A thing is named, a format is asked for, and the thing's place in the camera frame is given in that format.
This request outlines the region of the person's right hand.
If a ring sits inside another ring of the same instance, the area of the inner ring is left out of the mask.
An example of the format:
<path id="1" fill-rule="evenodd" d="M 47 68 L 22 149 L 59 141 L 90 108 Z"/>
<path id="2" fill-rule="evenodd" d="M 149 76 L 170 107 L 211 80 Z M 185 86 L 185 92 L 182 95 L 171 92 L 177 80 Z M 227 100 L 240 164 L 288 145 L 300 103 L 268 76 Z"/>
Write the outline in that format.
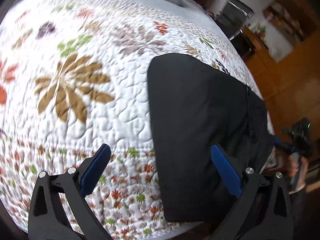
<path id="1" fill-rule="evenodd" d="M 297 152 L 288 157 L 287 168 L 292 190 L 304 188 L 308 165 L 308 160 L 305 157 L 301 157 Z"/>

